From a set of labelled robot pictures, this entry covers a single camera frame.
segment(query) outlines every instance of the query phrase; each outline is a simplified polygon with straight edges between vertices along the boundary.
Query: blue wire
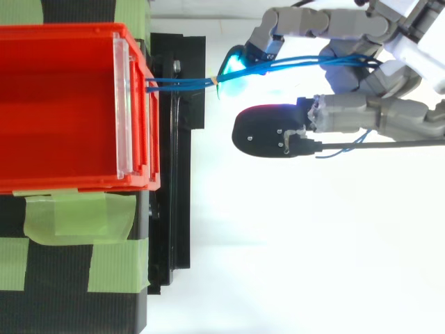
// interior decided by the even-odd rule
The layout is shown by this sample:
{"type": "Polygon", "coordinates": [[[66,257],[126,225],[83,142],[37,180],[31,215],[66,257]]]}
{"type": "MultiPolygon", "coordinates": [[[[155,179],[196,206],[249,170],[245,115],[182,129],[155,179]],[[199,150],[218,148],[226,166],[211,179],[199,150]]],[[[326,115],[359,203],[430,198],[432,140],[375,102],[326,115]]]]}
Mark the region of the blue wire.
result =
{"type": "MultiPolygon", "coordinates": [[[[239,77],[244,77],[251,74],[265,74],[267,72],[276,72],[280,70],[285,70],[289,68],[309,66],[309,65],[332,65],[332,66],[353,66],[353,67],[375,67],[375,65],[371,65],[363,62],[350,62],[344,61],[341,58],[337,60],[331,61],[316,61],[316,62],[305,62],[305,63],[296,63],[289,65],[278,65],[272,67],[262,67],[262,68],[249,68],[246,70],[241,70],[237,72],[232,72],[229,74],[224,74],[218,76],[217,81],[219,83],[223,83],[232,79],[237,79],[239,77]]],[[[155,92],[155,91],[190,91],[190,90],[200,90],[205,89],[211,86],[214,86],[211,79],[187,79],[187,82],[177,81],[177,85],[170,85],[164,87],[149,87],[147,92],[155,92]]]]}
{"type": "MultiPolygon", "coordinates": [[[[358,138],[355,142],[354,142],[354,144],[361,144],[361,143],[363,143],[365,140],[366,140],[366,137],[370,134],[372,132],[372,130],[368,130],[368,131],[366,131],[366,133],[363,135],[363,136],[361,136],[360,138],[358,138]]],[[[344,150],[341,150],[341,151],[338,151],[337,153],[334,153],[334,154],[332,154],[332,155],[328,155],[328,156],[326,156],[326,157],[316,157],[316,159],[331,159],[331,158],[335,158],[335,157],[338,157],[340,154],[342,154],[342,153],[348,153],[348,152],[351,152],[351,151],[353,151],[354,149],[353,148],[345,148],[344,150]]]]}
{"type": "MultiPolygon", "coordinates": [[[[336,65],[336,66],[351,66],[351,67],[377,67],[380,62],[372,57],[354,54],[346,57],[329,57],[329,56],[299,56],[293,58],[285,58],[277,61],[271,61],[268,63],[263,63],[255,65],[244,70],[231,72],[223,74],[217,77],[219,83],[226,82],[232,79],[237,79],[239,77],[244,77],[251,74],[265,74],[267,72],[275,72],[280,70],[285,70],[289,68],[309,66],[309,65],[336,65]],[[301,60],[318,60],[318,61],[307,61],[301,63],[293,63],[287,65],[278,65],[278,63],[286,63],[291,61],[301,61],[301,60]],[[375,64],[370,64],[367,62],[360,61],[360,59],[365,59],[367,61],[375,62],[375,64]]],[[[148,79],[148,81],[157,81],[159,83],[172,83],[177,85],[164,86],[164,87],[150,87],[147,89],[148,92],[152,91],[187,91],[187,90],[199,90],[205,89],[207,87],[213,86],[213,81],[210,78],[206,79],[148,79]]]]}

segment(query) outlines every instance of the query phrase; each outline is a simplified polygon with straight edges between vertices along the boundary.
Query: bolt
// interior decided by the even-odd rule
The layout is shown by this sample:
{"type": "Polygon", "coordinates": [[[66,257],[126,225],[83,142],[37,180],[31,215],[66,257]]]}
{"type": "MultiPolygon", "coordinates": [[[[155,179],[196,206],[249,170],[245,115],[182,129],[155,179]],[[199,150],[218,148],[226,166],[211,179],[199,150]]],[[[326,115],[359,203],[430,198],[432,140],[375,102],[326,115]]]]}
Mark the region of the bolt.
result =
{"type": "Polygon", "coordinates": [[[173,72],[175,74],[179,74],[181,72],[181,62],[180,61],[173,62],[173,72]]]}

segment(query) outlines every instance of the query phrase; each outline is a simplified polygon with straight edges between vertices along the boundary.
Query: green masking tape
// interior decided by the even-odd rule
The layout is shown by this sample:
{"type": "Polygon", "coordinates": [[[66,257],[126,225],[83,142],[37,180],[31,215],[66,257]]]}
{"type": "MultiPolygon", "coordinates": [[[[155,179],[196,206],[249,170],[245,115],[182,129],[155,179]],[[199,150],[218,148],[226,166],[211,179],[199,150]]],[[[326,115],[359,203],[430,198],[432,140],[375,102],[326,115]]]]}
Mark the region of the green masking tape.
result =
{"type": "Polygon", "coordinates": [[[24,291],[29,239],[0,238],[0,290],[24,291]]]}
{"type": "Polygon", "coordinates": [[[135,213],[136,196],[66,193],[27,197],[24,233],[45,246],[123,243],[135,213]]]}
{"type": "Polygon", "coordinates": [[[13,191],[13,195],[15,197],[25,197],[25,196],[58,195],[66,193],[78,193],[78,192],[79,191],[77,189],[30,190],[30,191],[13,191]]]}
{"type": "Polygon", "coordinates": [[[93,246],[88,292],[138,294],[148,285],[148,239],[93,246]]]}
{"type": "Polygon", "coordinates": [[[152,32],[152,9],[150,8],[150,1],[148,6],[145,6],[145,45],[148,52],[150,51],[150,34],[152,32]]]}
{"type": "Polygon", "coordinates": [[[124,23],[135,39],[144,40],[147,8],[147,0],[117,0],[114,21],[124,23]]]}
{"type": "Polygon", "coordinates": [[[0,0],[0,25],[43,24],[40,0],[0,0]]]}
{"type": "Polygon", "coordinates": [[[108,233],[105,193],[52,195],[56,236],[108,233]]]}

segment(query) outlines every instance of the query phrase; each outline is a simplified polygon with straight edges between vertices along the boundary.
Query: red storage container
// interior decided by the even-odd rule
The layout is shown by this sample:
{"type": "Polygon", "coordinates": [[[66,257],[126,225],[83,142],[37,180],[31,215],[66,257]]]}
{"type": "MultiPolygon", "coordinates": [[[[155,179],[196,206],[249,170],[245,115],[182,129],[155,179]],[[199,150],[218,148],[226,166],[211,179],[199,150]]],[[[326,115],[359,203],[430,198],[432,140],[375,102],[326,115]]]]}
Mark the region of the red storage container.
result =
{"type": "Polygon", "coordinates": [[[158,189],[148,77],[123,24],[1,26],[0,192],[158,189]]]}

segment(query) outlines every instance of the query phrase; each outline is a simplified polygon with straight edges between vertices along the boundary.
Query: white background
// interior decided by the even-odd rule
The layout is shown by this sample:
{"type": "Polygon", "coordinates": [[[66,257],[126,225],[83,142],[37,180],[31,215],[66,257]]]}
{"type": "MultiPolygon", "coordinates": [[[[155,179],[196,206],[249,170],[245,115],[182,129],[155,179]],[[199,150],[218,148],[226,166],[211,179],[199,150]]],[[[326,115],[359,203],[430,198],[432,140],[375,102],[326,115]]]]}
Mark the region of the white background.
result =
{"type": "MultiPolygon", "coordinates": [[[[261,19],[271,7],[290,6],[298,0],[153,0],[152,15],[155,18],[243,18],[261,19]]],[[[313,8],[355,8],[354,0],[317,0],[313,8]]]]}
{"type": "MultiPolygon", "coordinates": [[[[156,0],[154,14],[172,2],[156,0]]],[[[237,4],[240,13],[247,3],[289,4],[176,2],[175,15],[192,16],[207,10],[193,3],[216,4],[221,15],[237,4]]],[[[155,19],[153,31],[207,35],[207,74],[215,75],[257,23],[155,19]]],[[[318,54],[325,43],[290,40],[280,56],[318,54]]],[[[445,333],[444,148],[282,161],[233,146],[233,122],[245,107],[316,93],[330,93],[317,68],[282,73],[238,98],[218,100],[208,89],[206,128],[193,133],[192,269],[149,297],[145,333],[445,333]]],[[[427,83],[409,98],[431,108],[440,100],[427,83]]]]}

